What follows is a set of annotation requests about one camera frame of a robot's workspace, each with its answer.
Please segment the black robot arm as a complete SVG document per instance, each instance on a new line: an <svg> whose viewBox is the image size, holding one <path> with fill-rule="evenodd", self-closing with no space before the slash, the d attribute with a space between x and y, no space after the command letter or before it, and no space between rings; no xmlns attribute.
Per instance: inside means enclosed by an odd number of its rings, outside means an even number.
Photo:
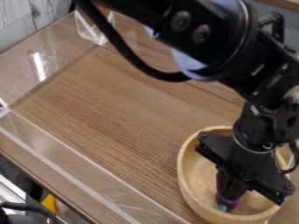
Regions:
<svg viewBox="0 0 299 224"><path fill-rule="evenodd" d="M277 204L296 192L277 149L289 145L299 165L299 52L286 45L286 21L260 17L250 0L75 0L131 64L162 81L217 81L246 104L230 135L204 131L196 150L218 168L218 201L236 205L249 191ZM98 6L137 20L173 48L177 72L138 57Z"/></svg>

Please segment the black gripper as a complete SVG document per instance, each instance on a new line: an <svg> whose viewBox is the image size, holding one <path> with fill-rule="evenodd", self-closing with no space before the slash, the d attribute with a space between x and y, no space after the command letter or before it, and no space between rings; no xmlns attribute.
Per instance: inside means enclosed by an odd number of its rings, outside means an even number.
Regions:
<svg viewBox="0 0 299 224"><path fill-rule="evenodd" d="M257 153L244 149L234 136L214 131L202 131L196 150L217 166L218 195L236 201L248 191L257 191L277 205L296 193L296 185L286 176L294 169L280 167L273 152Z"/></svg>

